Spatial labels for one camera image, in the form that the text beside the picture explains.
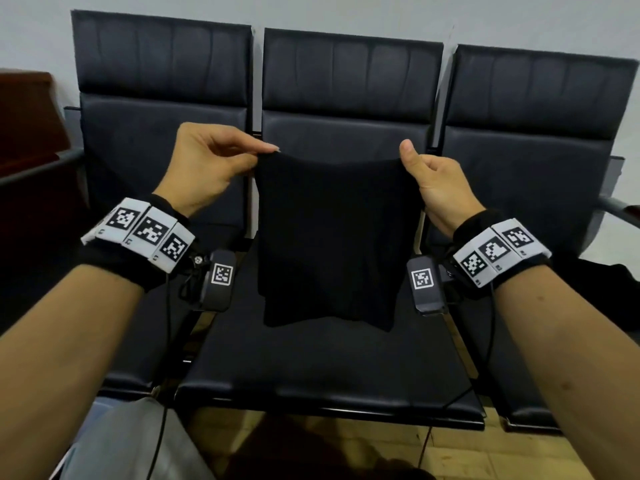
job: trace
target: chair armrest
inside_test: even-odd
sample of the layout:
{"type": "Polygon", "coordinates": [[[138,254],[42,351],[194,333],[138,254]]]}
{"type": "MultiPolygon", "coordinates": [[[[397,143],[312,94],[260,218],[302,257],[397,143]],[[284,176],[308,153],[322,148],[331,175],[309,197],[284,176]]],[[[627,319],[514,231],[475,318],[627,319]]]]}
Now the chair armrest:
{"type": "Polygon", "coordinates": [[[600,195],[598,208],[640,229],[640,205],[629,205],[617,198],[600,195]]]}
{"type": "Polygon", "coordinates": [[[70,148],[69,150],[56,152],[56,154],[59,156],[60,160],[46,163],[35,168],[29,168],[28,170],[19,171],[18,173],[14,173],[13,175],[0,178],[0,187],[78,161],[82,157],[84,157],[84,148],[70,148]]]}

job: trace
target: hand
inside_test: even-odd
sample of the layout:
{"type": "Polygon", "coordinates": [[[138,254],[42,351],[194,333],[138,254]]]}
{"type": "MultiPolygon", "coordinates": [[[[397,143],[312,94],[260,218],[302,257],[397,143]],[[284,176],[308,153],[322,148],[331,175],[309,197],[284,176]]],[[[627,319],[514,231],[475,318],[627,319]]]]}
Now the hand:
{"type": "Polygon", "coordinates": [[[154,193],[189,217],[215,201],[233,177],[251,170],[258,163],[256,153],[277,149],[233,126],[183,123],[154,193]]]}
{"type": "Polygon", "coordinates": [[[400,159],[420,186],[427,217],[449,238],[460,224],[484,210],[457,161],[419,155],[408,139],[400,144],[400,159]]]}

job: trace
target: cable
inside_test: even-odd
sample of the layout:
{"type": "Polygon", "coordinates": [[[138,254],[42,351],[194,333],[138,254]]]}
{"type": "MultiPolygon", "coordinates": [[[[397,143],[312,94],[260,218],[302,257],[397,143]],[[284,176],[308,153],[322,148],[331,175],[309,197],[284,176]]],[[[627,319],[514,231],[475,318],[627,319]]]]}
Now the cable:
{"type": "MultiPolygon", "coordinates": [[[[484,361],[483,361],[483,368],[487,368],[487,366],[489,365],[489,360],[491,359],[491,352],[493,352],[493,343],[494,343],[494,339],[495,339],[495,315],[496,315],[496,310],[495,310],[495,292],[493,290],[493,282],[489,283],[490,289],[491,289],[491,325],[489,327],[489,346],[486,348],[486,355],[484,356],[484,361]]],[[[473,391],[474,387],[470,386],[468,387],[465,391],[463,391],[462,393],[460,393],[459,395],[455,396],[452,400],[450,400],[447,404],[445,404],[442,407],[442,410],[444,411],[445,409],[447,409],[450,405],[458,402],[461,398],[463,398],[464,396],[468,395],[469,392],[473,391]]],[[[424,443],[422,444],[422,451],[420,452],[420,459],[418,459],[418,468],[420,468],[422,466],[422,459],[424,458],[424,451],[427,448],[427,442],[429,441],[429,437],[431,436],[431,430],[433,429],[433,426],[429,427],[429,430],[427,431],[427,437],[424,439],[424,443]]]]}
{"type": "MultiPolygon", "coordinates": [[[[171,293],[169,286],[169,275],[166,275],[166,279],[164,281],[164,289],[165,289],[165,306],[166,306],[166,352],[169,352],[169,347],[171,345],[171,293]]],[[[168,412],[167,402],[164,402],[164,409],[162,411],[162,422],[160,423],[160,433],[158,434],[158,443],[156,444],[156,451],[154,452],[153,460],[151,460],[151,467],[149,468],[149,473],[147,474],[147,480],[151,479],[151,475],[154,472],[154,468],[156,466],[156,460],[158,459],[158,453],[160,453],[160,445],[162,444],[162,438],[164,435],[164,425],[166,424],[166,414],[168,412]]]]}

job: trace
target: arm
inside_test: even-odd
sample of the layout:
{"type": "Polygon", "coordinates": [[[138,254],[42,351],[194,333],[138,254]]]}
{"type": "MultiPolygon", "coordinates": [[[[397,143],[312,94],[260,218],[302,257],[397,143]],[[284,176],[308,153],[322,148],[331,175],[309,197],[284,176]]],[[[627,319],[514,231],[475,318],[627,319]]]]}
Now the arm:
{"type": "MultiPolygon", "coordinates": [[[[189,216],[254,167],[257,152],[274,150],[236,128],[185,123],[156,194],[189,216]]],[[[0,337],[2,478],[44,479],[53,471],[142,295],[120,276],[77,266],[0,337]]]]}
{"type": "MultiPolygon", "coordinates": [[[[400,155],[416,179],[431,222],[451,237],[484,210],[460,165],[400,155]]],[[[496,290],[496,305],[554,418],[599,479],[640,471],[640,347],[547,266],[530,268],[496,290]]]]}

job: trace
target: gray pants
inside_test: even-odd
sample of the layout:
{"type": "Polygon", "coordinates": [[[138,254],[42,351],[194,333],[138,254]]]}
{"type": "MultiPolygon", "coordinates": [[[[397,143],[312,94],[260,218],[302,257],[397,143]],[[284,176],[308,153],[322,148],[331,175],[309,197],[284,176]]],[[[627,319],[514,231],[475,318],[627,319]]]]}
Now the gray pants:
{"type": "MultiPolygon", "coordinates": [[[[145,480],[162,414],[162,405],[150,398],[108,411],[72,446],[61,480],[145,480]]],[[[166,417],[152,478],[215,480],[173,410],[166,417]]]]}

